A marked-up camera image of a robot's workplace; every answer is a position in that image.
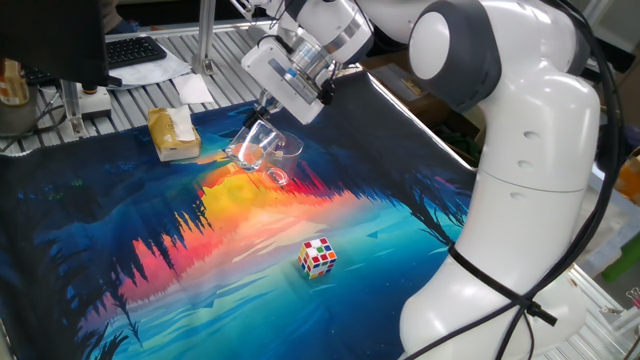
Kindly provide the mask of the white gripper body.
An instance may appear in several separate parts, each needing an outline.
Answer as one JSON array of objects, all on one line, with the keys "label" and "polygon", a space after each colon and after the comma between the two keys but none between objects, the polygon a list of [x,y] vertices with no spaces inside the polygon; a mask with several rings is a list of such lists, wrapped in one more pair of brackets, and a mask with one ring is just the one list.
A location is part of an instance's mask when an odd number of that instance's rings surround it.
[{"label": "white gripper body", "polygon": [[242,59],[242,67],[300,123],[311,123],[324,108],[319,96],[326,79],[326,54],[299,38],[291,51],[275,35],[265,35]]}]

